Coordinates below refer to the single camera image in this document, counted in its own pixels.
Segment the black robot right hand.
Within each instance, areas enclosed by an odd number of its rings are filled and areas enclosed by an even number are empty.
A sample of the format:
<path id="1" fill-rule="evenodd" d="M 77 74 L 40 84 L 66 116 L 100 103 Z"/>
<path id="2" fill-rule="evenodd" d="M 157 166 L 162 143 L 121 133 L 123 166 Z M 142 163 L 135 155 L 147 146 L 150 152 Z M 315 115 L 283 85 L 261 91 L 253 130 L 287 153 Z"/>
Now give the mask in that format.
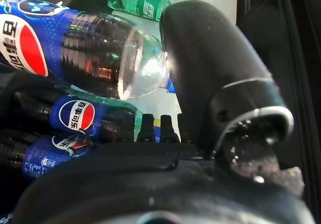
<path id="1" fill-rule="evenodd" d="M 176 145 L 105 145 L 30 185 L 13 223 L 314 223 L 298 167 L 273 151 L 291 111 L 242 32 L 214 6 L 171 5 L 160 35 L 198 158 Z"/>

